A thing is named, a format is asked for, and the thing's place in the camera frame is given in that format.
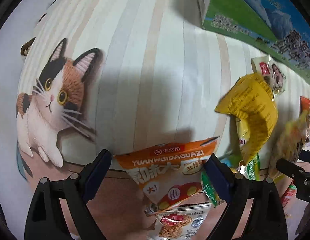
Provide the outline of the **small photo snack packet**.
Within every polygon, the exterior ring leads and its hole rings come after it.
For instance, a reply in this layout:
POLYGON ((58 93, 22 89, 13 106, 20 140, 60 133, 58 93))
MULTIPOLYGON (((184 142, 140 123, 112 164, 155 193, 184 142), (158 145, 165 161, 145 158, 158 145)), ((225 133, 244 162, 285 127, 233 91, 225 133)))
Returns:
POLYGON ((253 71, 260 73, 271 88, 274 96, 285 91, 286 76, 281 71, 279 64, 270 55, 254 57, 251 59, 253 71))

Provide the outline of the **white bear print pillow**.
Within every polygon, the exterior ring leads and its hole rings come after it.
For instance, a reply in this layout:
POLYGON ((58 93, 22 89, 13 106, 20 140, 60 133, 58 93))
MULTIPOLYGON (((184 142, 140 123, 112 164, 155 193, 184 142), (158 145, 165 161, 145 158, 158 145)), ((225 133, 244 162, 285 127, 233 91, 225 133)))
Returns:
POLYGON ((52 12, 55 10, 58 2, 60 0, 54 0, 49 7, 47 8, 46 12, 39 18, 39 20, 36 22, 34 31, 33 31, 33 38, 30 39, 28 42, 26 42, 25 44, 22 45, 21 49, 20 49, 20 54, 22 56, 23 59, 26 58, 28 52, 30 51, 30 48, 32 46, 32 44, 34 43, 37 35, 39 34, 39 32, 41 31, 41 29, 43 28, 43 25, 45 25, 47 19, 49 18, 49 16, 52 14, 52 12))

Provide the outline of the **biscuit snack bag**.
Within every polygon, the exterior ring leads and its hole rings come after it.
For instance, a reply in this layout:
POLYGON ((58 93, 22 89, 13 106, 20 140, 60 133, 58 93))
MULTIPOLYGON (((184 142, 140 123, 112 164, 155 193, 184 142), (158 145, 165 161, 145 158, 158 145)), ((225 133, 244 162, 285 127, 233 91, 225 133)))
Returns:
POLYGON ((276 169, 276 162, 284 158, 287 161, 296 163, 299 154, 306 141, 307 118, 309 110, 304 110, 297 119, 286 123, 275 146, 272 149, 268 176, 276 178, 280 172, 276 169))

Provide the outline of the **striped pink cat blanket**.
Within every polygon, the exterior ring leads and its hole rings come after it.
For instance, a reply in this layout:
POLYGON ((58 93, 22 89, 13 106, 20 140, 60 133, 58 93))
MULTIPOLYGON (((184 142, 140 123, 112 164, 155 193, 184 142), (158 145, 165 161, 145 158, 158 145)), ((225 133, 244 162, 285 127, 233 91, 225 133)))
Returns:
MULTIPOLYGON (((215 107, 254 72, 251 59, 266 55, 203 29, 198 0, 60 0, 20 77, 19 170, 35 188, 109 150, 111 169, 88 209, 107 239, 145 239, 155 220, 144 213, 150 200, 115 156, 211 137, 218 137, 219 158, 241 155, 235 118, 215 107)), ((262 170, 286 123, 299 116, 300 97, 310 99, 310 85, 276 61, 286 85, 275 97, 276 126, 258 152, 262 170)))

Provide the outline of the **open cardboard milk box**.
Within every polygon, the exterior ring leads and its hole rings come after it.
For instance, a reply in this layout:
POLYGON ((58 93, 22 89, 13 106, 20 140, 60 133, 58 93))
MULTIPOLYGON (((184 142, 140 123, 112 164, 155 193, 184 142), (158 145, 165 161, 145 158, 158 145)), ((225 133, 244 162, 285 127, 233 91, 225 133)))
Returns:
POLYGON ((310 24, 291 0, 198 0, 202 28, 271 55, 310 85, 310 24))

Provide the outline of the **orange panda snack bag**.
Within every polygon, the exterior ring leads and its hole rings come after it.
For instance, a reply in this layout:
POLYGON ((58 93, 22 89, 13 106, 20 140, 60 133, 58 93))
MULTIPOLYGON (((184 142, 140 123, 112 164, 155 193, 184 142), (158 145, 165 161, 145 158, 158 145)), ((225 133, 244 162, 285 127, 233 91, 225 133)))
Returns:
POLYGON ((304 147, 310 147, 310 99, 303 97, 303 96, 300 97, 300 112, 301 113, 307 112, 306 140, 305 140, 304 147))

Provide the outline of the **cranberry oat cookie packet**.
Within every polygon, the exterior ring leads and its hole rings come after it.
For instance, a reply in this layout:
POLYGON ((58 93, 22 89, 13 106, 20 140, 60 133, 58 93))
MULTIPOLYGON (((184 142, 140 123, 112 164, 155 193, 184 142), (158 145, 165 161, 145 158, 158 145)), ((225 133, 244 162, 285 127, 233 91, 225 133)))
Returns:
POLYGON ((156 215, 146 239, 191 239, 206 219, 211 203, 180 205, 156 215))

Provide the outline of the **green fruit candy bag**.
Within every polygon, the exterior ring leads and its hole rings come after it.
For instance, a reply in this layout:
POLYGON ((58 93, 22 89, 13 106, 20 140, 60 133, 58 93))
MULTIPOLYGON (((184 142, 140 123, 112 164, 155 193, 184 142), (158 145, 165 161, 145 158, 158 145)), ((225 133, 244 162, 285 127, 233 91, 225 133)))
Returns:
POLYGON ((259 180, 260 160, 255 156, 247 165, 242 157, 236 153, 228 152, 226 155, 203 162, 201 180, 203 192, 207 195, 213 206, 231 199, 230 188, 234 183, 231 173, 242 174, 246 179, 259 180))

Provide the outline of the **orange sunflower seed bag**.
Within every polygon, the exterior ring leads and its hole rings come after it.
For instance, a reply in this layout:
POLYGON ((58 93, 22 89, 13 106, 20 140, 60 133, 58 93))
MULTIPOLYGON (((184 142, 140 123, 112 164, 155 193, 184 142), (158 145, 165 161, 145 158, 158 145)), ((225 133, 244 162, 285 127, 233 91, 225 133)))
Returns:
POLYGON ((116 155, 118 164, 151 201, 150 214, 177 206, 202 191, 201 173, 218 137, 167 143, 116 155))

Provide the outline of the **yellow snack bag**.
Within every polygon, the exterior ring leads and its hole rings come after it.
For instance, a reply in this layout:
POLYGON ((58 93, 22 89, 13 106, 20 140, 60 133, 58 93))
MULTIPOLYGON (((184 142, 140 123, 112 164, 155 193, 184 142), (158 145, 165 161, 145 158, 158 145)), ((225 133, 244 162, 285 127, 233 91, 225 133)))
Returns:
POLYGON ((278 120, 273 92, 259 73, 239 78, 219 101, 215 111, 246 122, 250 136, 241 150, 245 164, 261 150, 278 120))

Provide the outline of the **long red sachet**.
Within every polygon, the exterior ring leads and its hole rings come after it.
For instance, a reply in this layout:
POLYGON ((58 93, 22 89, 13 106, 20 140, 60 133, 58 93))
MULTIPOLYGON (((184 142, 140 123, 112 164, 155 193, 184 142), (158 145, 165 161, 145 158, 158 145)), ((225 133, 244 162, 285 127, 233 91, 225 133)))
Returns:
POLYGON ((291 204, 292 200, 294 200, 296 193, 297 193, 297 187, 294 185, 293 182, 291 182, 280 199, 285 213, 287 213, 287 209, 291 204))

